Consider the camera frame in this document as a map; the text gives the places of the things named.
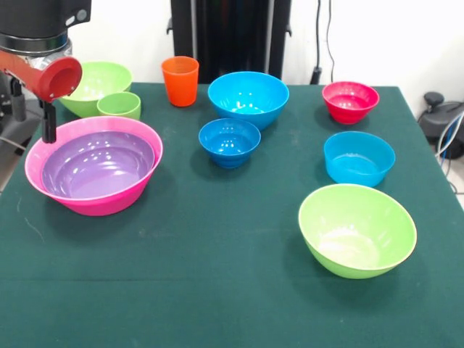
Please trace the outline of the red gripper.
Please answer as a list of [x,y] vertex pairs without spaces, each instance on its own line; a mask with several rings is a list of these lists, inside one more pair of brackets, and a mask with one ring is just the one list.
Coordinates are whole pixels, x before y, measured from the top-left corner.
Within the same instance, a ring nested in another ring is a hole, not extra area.
[[42,140],[53,144],[57,140],[57,119],[56,109],[49,102],[70,95],[78,87],[83,74],[79,61],[71,56],[27,57],[1,51],[1,71],[13,77],[10,99],[14,119],[26,120],[23,86],[42,100]]

